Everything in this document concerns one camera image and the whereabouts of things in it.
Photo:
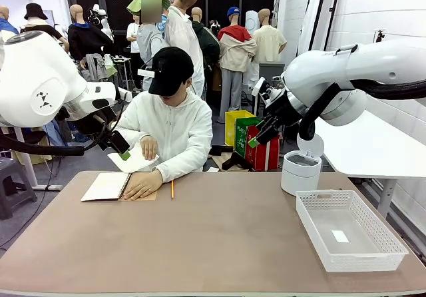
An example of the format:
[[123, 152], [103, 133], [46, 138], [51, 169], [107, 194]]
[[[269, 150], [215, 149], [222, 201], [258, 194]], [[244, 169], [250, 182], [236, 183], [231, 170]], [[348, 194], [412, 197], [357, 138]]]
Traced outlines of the person's right hand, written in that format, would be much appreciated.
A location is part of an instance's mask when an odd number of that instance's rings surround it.
[[142, 155], [146, 160], [153, 160], [156, 157], [158, 143], [154, 137], [150, 135], [142, 137], [140, 140], [140, 147], [142, 150]]

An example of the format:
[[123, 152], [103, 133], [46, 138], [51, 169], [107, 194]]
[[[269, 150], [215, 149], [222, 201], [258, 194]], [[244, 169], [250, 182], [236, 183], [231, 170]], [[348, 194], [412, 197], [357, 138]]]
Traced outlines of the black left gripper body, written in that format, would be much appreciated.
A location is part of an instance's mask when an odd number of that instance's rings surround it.
[[110, 124], [115, 121], [116, 113], [112, 108], [106, 107], [75, 121], [75, 126], [80, 133], [86, 136], [98, 136], [106, 133]]

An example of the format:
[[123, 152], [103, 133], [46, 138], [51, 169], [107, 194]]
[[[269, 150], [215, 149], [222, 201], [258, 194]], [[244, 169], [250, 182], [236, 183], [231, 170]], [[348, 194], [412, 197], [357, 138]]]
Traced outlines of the person's left hand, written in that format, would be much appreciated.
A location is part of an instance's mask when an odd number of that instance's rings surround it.
[[142, 172], [132, 175], [130, 184], [124, 191], [124, 200], [138, 200], [146, 198], [155, 193], [163, 184], [162, 175], [159, 170]]

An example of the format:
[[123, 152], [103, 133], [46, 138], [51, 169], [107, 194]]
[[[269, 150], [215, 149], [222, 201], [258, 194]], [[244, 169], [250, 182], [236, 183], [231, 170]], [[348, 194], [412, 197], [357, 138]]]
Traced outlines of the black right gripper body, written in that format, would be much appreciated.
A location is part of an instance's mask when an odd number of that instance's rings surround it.
[[308, 108], [287, 89], [268, 89], [265, 99], [264, 119], [274, 119], [278, 124], [294, 124], [302, 119]]

